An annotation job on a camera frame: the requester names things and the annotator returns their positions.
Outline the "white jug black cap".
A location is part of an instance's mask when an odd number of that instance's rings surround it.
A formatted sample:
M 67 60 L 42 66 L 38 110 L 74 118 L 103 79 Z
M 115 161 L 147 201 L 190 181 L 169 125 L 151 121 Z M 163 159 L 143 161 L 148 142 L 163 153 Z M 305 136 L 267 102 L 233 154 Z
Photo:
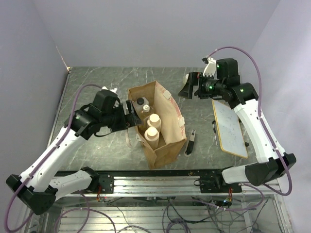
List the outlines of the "white jug black cap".
M 138 98 L 133 102 L 133 106 L 137 114 L 143 110 L 144 105 L 149 105 L 149 101 L 145 97 Z

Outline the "brown canvas tote bag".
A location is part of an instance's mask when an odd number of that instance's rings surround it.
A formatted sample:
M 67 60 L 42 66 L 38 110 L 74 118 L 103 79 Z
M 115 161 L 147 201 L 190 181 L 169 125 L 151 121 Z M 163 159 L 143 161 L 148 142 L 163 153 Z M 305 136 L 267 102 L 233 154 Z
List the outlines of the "brown canvas tote bag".
M 145 140 L 144 131 L 138 126 L 135 127 L 149 169 L 157 169 L 177 160 L 179 152 L 187 141 L 185 122 L 171 93 L 157 81 L 128 90 L 130 100 L 136 101 L 142 97 L 149 101 L 161 119 L 159 145 L 155 150 Z

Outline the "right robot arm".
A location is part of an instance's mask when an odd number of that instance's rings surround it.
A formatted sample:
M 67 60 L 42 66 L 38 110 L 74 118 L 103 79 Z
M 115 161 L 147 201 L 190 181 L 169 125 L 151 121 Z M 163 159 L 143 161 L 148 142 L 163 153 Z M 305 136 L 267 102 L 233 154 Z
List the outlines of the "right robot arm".
M 232 183 L 267 185 L 288 175 L 296 157 L 287 153 L 272 133 L 253 85 L 240 82 L 238 62 L 233 58 L 205 58 L 204 62 L 203 72 L 190 72 L 185 76 L 184 86 L 178 95 L 186 99 L 197 96 L 226 101 L 244 125 L 257 159 L 252 164 L 222 169 L 214 180 L 215 188 L 225 192 Z

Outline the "amber bottle white cap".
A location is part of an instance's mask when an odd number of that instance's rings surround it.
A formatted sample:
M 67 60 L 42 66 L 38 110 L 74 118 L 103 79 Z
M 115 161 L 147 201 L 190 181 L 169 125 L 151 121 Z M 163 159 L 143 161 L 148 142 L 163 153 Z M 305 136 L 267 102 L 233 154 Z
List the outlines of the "amber bottle white cap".
M 154 114 L 155 110 L 152 106 L 145 104 L 142 110 L 139 112 L 139 118 L 142 120 L 143 124 L 146 124 L 150 115 Z

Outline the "cream bottle beige cap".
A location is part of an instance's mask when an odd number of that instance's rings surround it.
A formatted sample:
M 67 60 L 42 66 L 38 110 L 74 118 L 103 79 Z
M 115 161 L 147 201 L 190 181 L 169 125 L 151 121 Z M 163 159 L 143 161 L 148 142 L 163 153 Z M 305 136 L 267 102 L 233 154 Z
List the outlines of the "cream bottle beige cap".
M 161 132 L 161 123 L 162 121 L 158 114 L 151 114 L 147 120 L 147 126 L 156 128 L 159 133 Z

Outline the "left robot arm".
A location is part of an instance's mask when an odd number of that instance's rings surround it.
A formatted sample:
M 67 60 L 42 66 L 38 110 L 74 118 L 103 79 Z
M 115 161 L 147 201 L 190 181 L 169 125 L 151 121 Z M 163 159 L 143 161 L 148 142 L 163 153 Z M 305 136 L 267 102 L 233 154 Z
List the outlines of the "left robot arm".
M 60 198 L 79 190 L 89 193 L 109 186 L 106 176 L 89 167 L 60 178 L 55 178 L 68 156 L 102 127 L 118 132 L 142 123 L 132 100 L 124 108 L 118 95 L 110 90 L 100 90 L 92 103 L 74 110 L 55 140 L 43 154 L 20 175 L 10 175 L 7 185 L 36 215 L 48 211 Z

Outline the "pale green bottle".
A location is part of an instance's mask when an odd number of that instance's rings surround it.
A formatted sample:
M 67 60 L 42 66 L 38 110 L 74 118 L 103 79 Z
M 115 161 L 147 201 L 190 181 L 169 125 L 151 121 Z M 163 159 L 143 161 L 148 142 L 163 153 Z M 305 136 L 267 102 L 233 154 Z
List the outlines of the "pale green bottle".
M 183 81 L 182 81 L 182 83 L 184 84 L 184 85 L 186 85 L 187 83 L 189 83 L 189 73 L 188 74 L 186 74 L 184 77 L 183 77 Z

